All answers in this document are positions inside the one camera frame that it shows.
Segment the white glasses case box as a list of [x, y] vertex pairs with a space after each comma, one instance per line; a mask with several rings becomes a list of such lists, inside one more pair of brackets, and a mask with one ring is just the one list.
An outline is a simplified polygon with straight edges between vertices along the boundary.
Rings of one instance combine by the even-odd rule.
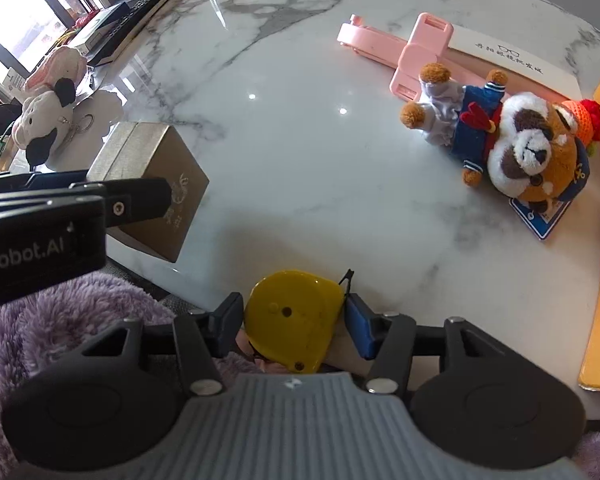
[[458, 64], [469, 65], [468, 56], [482, 62], [498, 65], [522, 78], [535, 81], [567, 99], [580, 100], [582, 92], [572, 73], [482, 32], [456, 26], [449, 43], [449, 56], [458, 58]]

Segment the black remote keyboard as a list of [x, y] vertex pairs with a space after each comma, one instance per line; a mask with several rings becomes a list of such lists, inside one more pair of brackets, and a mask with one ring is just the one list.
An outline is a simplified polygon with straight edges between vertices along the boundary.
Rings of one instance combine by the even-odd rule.
[[87, 65], [97, 67], [114, 62], [151, 18], [169, 0], [132, 0], [130, 10], [87, 55]]

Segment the yellow toy helmet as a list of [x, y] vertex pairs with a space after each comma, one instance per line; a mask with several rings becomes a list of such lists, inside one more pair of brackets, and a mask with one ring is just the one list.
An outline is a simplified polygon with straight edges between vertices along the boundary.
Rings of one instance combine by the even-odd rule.
[[328, 278], [285, 270], [255, 284], [244, 310], [250, 346], [288, 372], [313, 374], [322, 365], [344, 290]]

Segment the purple fleece left sleeve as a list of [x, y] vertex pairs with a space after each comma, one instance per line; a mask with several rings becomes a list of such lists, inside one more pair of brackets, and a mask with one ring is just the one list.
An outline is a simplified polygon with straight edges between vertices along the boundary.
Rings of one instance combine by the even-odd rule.
[[225, 406], [254, 365], [216, 358], [207, 324], [99, 272], [1, 306], [0, 479], [20, 462], [40, 479], [136, 468], [193, 413], [201, 378]]

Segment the brown dog plush sailor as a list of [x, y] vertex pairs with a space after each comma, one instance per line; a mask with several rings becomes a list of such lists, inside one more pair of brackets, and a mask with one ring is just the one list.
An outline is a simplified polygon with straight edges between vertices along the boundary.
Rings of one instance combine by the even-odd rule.
[[458, 159], [466, 185], [488, 178], [538, 214], [585, 188], [590, 164], [582, 122], [566, 104], [532, 92], [508, 96], [508, 75], [498, 68], [473, 86], [455, 80], [444, 64], [428, 63], [418, 80], [420, 99], [402, 107], [400, 121]]

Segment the orange crochet fruit keychain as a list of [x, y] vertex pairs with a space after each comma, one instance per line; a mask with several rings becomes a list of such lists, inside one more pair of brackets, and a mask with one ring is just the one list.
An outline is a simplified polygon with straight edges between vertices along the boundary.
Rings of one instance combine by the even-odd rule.
[[558, 112], [566, 118], [570, 129], [590, 150], [600, 142], [600, 103], [594, 100], [568, 100], [557, 105]]

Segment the small brown gift box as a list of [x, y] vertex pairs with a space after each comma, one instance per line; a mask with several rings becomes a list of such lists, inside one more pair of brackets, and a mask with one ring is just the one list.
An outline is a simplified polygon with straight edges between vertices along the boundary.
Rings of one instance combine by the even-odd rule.
[[108, 234], [126, 247], [178, 260], [209, 178], [178, 130], [120, 122], [87, 171], [106, 188]]

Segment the blue white card tag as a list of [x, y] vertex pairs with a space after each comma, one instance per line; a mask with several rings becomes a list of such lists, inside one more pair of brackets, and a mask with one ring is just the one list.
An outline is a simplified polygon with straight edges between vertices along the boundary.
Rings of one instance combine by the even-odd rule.
[[536, 236], [538, 240], [546, 240], [554, 227], [571, 205], [560, 200], [549, 200], [547, 208], [543, 212], [532, 210], [530, 205], [516, 198], [511, 198], [509, 206], [513, 208], [524, 225]]

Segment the white black cow plush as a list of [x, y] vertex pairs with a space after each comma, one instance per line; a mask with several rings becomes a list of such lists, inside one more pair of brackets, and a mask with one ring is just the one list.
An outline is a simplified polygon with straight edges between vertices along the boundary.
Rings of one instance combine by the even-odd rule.
[[26, 154], [31, 169], [44, 165], [67, 139], [76, 106], [76, 87], [86, 74], [87, 59], [62, 46], [46, 56], [24, 83], [27, 99], [12, 125], [12, 140]]

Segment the pink phone holder stand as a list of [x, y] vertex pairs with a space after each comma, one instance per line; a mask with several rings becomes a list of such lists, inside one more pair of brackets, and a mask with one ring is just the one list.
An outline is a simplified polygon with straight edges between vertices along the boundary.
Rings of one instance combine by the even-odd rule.
[[529, 91], [550, 102], [567, 99], [540, 86], [533, 80], [522, 78], [509, 70], [468, 56], [469, 65], [458, 64], [458, 58], [449, 56], [449, 43], [456, 26], [430, 13], [419, 14], [411, 35], [403, 39], [363, 23], [353, 14], [338, 32], [337, 41], [355, 53], [393, 69], [389, 90], [404, 101], [417, 101], [422, 94], [418, 75], [422, 66], [441, 63], [451, 71], [451, 76], [462, 86], [480, 87], [486, 83], [490, 70], [507, 74], [506, 92], [515, 94]]

